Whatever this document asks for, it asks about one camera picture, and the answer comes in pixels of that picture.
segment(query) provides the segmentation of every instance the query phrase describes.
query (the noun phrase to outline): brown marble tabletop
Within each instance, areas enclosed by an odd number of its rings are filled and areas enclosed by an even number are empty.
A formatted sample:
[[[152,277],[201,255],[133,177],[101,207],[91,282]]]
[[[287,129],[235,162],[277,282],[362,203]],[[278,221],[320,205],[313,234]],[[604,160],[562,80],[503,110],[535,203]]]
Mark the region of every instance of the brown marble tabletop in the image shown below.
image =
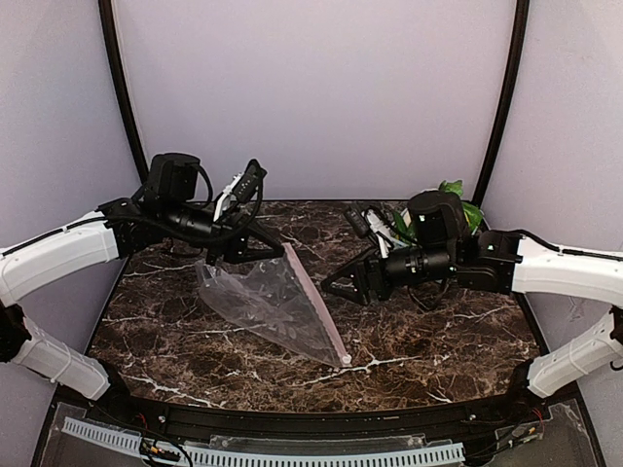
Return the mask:
[[[265,202],[258,219],[294,246],[317,285],[369,246],[344,220],[345,206]],[[368,306],[322,294],[352,356],[352,368],[334,370],[209,309],[198,296],[194,252],[167,241],[135,255],[94,337],[91,356],[114,364],[136,396],[245,411],[404,409],[503,393],[512,369],[538,354],[508,297],[451,284],[438,307],[422,311],[404,288]],[[412,289],[423,303],[437,291]]]

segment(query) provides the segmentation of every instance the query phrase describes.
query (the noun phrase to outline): marble table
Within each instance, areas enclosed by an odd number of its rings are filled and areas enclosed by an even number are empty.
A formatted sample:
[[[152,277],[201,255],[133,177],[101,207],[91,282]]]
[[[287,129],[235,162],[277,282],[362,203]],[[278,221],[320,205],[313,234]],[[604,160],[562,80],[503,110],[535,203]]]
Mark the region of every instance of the marble table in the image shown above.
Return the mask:
[[[259,220],[290,242],[314,283],[368,246],[341,201],[265,202]],[[245,411],[360,412],[404,409],[503,393],[512,369],[538,355],[508,297],[451,284],[423,311],[407,290],[365,307],[322,294],[352,368],[336,371],[236,328],[198,297],[201,256],[166,241],[135,255],[93,340],[136,396]],[[413,289],[421,302],[433,284]]]

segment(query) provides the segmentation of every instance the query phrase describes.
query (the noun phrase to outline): black vertical pole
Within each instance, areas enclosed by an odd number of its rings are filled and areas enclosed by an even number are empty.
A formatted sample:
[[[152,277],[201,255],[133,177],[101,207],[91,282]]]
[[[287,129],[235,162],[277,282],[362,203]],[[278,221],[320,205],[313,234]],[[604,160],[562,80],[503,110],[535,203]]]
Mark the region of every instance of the black vertical pole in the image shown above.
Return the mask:
[[[117,103],[121,111],[121,117],[124,121],[126,136],[128,137],[129,148],[132,152],[134,164],[138,171],[141,183],[147,180],[149,168],[147,160],[143,152],[143,146],[138,135],[136,120],[132,112],[132,106],[129,101],[128,85],[126,83],[126,75],[124,74],[124,66],[121,61],[121,52],[119,51],[119,43],[117,42],[117,29],[115,27],[115,17],[113,16],[113,7],[111,0],[99,0],[99,18],[101,19],[101,30],[104,35],[104,43],[106,45],[106,53],[108,54],[108,64],[110,65],[110,73],[113,77],[113,85],[117,94]]]
[[[522,57],[524,37],[526,36],[529,6],[530,0],[517,0],[513,34],[510,41],[508,60],[506,61],[506,71],[504,72],[502,90],[497,104],[497,112],[495,113],[494,127],[491,131],[489,146],[487,147],[485,160],[483,161],[483,166],[480,169],[478,183],[476,184],[474,198],[472,199],[472,203],[477,206],[480,206],[483,203],[492,173],[494,173],[495,160],[497,159],[499,145],[502,141],[502,135],[504,134],[504,127],[506,126],[506,119],[508,119],[510,104],[513,100],[513,91],[515,90],[515,83],[517,82],[519,62]]]

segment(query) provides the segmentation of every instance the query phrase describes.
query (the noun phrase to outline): transparent ziplock bag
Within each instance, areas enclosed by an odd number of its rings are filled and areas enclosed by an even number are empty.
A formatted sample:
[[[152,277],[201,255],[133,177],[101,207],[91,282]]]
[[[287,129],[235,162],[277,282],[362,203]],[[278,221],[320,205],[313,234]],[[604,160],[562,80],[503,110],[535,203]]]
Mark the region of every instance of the transparent ziplock bag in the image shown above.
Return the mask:
[[[249,274],[196,262],[202,300],[225,320],[333,367],[349,367],[342,338],[322,297],[289,243],[281,258]]]

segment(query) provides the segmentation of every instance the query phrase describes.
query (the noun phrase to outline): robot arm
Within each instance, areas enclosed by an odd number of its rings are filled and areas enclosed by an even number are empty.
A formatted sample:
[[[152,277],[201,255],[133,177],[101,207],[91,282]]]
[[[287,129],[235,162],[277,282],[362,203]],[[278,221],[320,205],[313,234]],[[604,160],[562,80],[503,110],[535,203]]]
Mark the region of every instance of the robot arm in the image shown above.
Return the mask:
[[[322,289],[368,305],[388,300],[398,286],[455,278],[459,286],[474,290],[547,292],[613,305],[586,333],[519,365],[509,395],[546,398],[623,357],[623,253],[556,246],[525,231],[471,235],[454,194],[423,192],[408,208],[418,233],[415,245],[393,248],[388,254],[370,248],[327,277]],[[360,236],[368,234],[365,212],[346,213]],[[387,218],[385,223],[391,226]]]
[[[0,249],[0,362],[23,365],[98,400],[111,386],[104,367],[24,317],[18,305],[23,297],[72,272],[123,259],[168,236],[207,247],[212,264],[283,254],[279,242],[254,220],[267,173],[258,162],[251,161],[215,203],[201,208],[188,202],[195,195],[198,173],[211,192],[199,159],[155,156],[147,182],[134,197],[108,202],[71,224]],[[240,205],[256,195],[252,212],[242,213]],[[268,248],[247,248],[251,236]]]

